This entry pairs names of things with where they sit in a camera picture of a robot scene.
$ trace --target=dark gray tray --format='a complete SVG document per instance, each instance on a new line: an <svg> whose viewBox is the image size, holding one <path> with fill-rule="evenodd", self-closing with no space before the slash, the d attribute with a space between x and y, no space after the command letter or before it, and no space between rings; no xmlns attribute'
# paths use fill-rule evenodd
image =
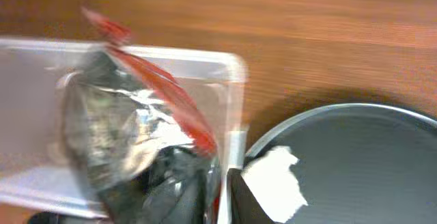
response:
<svg viewBox="0 0 437 224"><path fill-rule="evenodd" d="M437 223L432 118L381 104L320 107L273 128L246 161L275 145L300 159L290 170L309 203L287 223Z"/></svg>

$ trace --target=plastic bag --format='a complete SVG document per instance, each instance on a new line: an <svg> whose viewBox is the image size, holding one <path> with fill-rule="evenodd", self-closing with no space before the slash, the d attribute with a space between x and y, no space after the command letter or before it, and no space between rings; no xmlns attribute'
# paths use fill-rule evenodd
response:
<svg viewBox="0 0 437 224"><path fill-rule="evenodd" d="M164 70L125 53L129 31L85 10L108 43L60 80L64 141L115 223L211 223L212 129Z"/></svg>

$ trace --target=clear plastic container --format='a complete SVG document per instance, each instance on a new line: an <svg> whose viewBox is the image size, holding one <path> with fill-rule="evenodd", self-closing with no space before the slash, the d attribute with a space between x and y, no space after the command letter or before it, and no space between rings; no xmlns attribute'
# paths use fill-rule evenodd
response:
<svg viewBox="0 0 437 224"><path fill-rule="evenodd" d="M97 42L0 38L9 66L0 64L0 201L87 218L105 216L91 192L76 180L76 169L59 139L56 83L66 69ZM223 173L244 156L240 117L245 67L229 53L176 48L127 46L178 79L213 127L218 139ZM14 66L14 59L29 59ZM41 79L26 69L40 61L47 71ZM19 95L21 103L16 102ZM222 188L219 223L229 222L226 184Z"/></svg>

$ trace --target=black plate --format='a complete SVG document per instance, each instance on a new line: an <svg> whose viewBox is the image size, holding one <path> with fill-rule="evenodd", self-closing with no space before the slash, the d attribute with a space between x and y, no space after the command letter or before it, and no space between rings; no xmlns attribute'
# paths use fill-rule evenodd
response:
<svg viewBox="0 0 437 224"><path fill-rule="evenodd" d="M381 104L320 107L273 128L246 161L275 145L300 159L290 169L309 203L287 223L437 223L437 122L429 117Z"/></svg>

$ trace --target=wooden table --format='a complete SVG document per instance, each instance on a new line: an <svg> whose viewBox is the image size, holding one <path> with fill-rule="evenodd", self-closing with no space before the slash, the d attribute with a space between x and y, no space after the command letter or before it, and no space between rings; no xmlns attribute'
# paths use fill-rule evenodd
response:
<svg viewBox="0 0 437 224"><path fill-rule="evenodd" d="M437 115L437 0L0 0L0 32L93 40L82 5L135 43L239 54L248 145L299 111L394 102Z"/></svg>

